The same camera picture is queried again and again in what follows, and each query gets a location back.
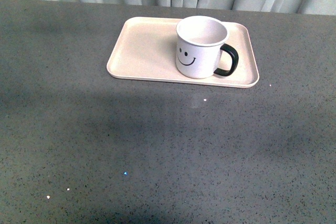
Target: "rectangular tray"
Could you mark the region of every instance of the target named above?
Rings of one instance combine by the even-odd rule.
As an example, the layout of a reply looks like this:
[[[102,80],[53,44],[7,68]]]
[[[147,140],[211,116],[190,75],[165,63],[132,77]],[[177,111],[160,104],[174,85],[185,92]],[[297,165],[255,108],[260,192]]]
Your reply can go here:
[[[176,68],[176,25],[180,19],[135,17],[127,20],[107,63],[116,78],[178,82],[233,88],[249,88],[259,80],[248,30],[238,23],[223,22],[229,29],[227,44],[239,54],[236,71],[228,77],[213,75],[192,79]],[[229,69],[231,58],[222,54],[219,67]]]

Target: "countertop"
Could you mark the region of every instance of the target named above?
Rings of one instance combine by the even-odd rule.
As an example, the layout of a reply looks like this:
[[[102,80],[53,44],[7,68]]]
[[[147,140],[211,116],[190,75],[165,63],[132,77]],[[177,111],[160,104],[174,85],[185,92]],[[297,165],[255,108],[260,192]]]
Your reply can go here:
[[[136,16],[249,30],[248,89],[116,79]],[[335,223],[336,17],[0,0],[0,223]]]

